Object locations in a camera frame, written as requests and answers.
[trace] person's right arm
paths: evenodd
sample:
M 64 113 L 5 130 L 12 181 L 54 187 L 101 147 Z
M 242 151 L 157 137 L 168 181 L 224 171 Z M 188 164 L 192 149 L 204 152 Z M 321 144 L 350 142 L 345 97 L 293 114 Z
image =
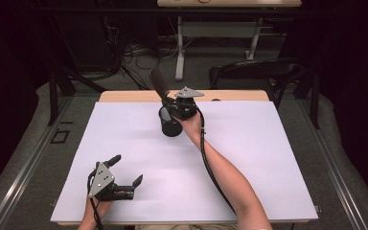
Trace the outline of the person's right arm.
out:
M 190 140 L 201 150 L 200 114 L 179 122 Z M 204 148 L 211 171 L 238 216 L 239 229 L 272 229 L 262 203 L 244 175 L 206 140 Z

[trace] chair backrest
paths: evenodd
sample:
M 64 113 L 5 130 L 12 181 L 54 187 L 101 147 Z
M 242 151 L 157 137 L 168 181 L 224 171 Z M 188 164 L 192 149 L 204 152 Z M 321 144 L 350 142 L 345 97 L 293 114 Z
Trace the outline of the chair backrest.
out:
M 251 59 L 214 66 L 209 73 L 210 89 L 263 89 L 278 107 L 287 84 L 303 69 L 296 58 Z

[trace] person's left hand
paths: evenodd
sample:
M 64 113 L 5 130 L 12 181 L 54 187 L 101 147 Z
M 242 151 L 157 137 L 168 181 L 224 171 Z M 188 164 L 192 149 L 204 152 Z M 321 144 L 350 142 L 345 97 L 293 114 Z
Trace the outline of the person's left hand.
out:
M 94 197 L 95 205 L 98 205 L 99 200 Z M 109 211 L 110 206 L 113 201 L 102 201 L 97 206 L 98 214 L 101 219 L 106 215 Z M 78 228 L 78 230 L 93 230 L 97 226 L 97 222 L 94 219 L 94 209 L 92 208 L 91 201 L 89 197 L 86 198 L 85 202 L 85 212 L 83 214 L 82 222 Z

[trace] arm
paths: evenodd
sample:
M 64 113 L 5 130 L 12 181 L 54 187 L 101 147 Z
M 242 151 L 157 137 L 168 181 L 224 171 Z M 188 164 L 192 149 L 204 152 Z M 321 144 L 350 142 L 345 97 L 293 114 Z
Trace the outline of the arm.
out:
M 96 205 L 98 205 L 98 199 L 95 197 L 94 202 Z M 101 202 L 100 205 L 98 205 L 97 210 L 98 214 L 101 216 L 101 219 L 106 215 L 112 203 L 112 201 L 106 201 Z M 87 198 L 85 202 L 85 212 L 78 230 L 94 230 L 96 226 L 97 222 L 94 219 L 94 210 L 92 209 L 91 201 L 89 198 Z
M 186 121 L 177 121 L 194 145 L 201 150 L 200 114 L 197 113 Z M 239 229 L 271 229 L 262 203 L 243 174 L 207 141 L 204 142 L 204 148 L 211 171 L 238 216 Z

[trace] white tabletop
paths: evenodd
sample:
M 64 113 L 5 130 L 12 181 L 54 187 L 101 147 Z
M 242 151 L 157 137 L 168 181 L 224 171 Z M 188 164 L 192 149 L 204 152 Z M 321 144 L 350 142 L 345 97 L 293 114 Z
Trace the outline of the white tabletop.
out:
M 211 0 L 200 3 L 198 0 L 157 0 L 159 7 L 300 7 L 301 0 Z
M 317 219 L 310 194 L 272 102 L 199 102 L 206 139 L 251 182 L 271 222 Z M 161 103 L 96 103 L 51 221 L 81 221 L 87 176 L 97 161 L 121 154 L 111 167 L 118 185 L 142 174 L 133 200 L 116 201 L 104 223 L 236 222 L 181 133 L 161 132 Z

